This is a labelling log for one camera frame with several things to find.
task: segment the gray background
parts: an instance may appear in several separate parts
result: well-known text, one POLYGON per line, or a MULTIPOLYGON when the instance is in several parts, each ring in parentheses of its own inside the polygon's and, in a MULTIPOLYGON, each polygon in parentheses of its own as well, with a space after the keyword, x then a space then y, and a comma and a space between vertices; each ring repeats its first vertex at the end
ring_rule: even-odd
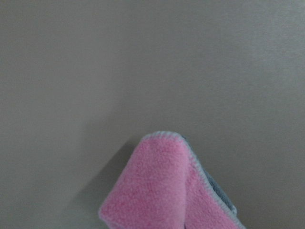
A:
POLYGON ((0 45, 0 228, 105 229, 157 130, 247 228, 304 228, 304 1, 1 1, 0 45))

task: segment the gray surface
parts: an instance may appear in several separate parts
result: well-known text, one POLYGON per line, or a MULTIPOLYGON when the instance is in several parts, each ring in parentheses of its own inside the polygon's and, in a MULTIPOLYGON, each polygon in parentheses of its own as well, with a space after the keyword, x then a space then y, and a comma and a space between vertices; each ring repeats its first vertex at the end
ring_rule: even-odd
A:
POLYGON ((97 207, 137 141, 171 130, 246 227, 302 229, 304 11, 1 1, 0 228, 106 228, 97 207))

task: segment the microfiber cloth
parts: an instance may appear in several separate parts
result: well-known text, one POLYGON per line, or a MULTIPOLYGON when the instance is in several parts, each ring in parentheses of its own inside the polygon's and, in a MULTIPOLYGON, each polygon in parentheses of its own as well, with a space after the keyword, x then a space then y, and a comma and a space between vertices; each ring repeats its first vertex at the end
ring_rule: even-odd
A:
POLYGON ((186 137, 171 131, 142 137, 98 214, 110 229, 245 229, 186 137))

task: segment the pink towel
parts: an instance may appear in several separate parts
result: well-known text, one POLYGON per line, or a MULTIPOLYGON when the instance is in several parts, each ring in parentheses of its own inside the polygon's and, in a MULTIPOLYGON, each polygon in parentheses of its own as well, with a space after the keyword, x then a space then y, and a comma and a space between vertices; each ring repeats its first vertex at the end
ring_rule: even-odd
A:
POLYGON ((99 209, 110 229, 245 229, 185 138, 144 136, 99 209))

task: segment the pink fleece fabric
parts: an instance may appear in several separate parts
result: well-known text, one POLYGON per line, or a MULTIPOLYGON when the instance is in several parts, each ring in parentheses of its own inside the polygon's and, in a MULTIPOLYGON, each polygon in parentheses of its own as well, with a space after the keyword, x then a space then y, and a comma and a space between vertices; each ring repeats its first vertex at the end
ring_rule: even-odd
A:
POLYGON ((99 209, 110 229, 245 229, 176 132, 144 136, 99 209))

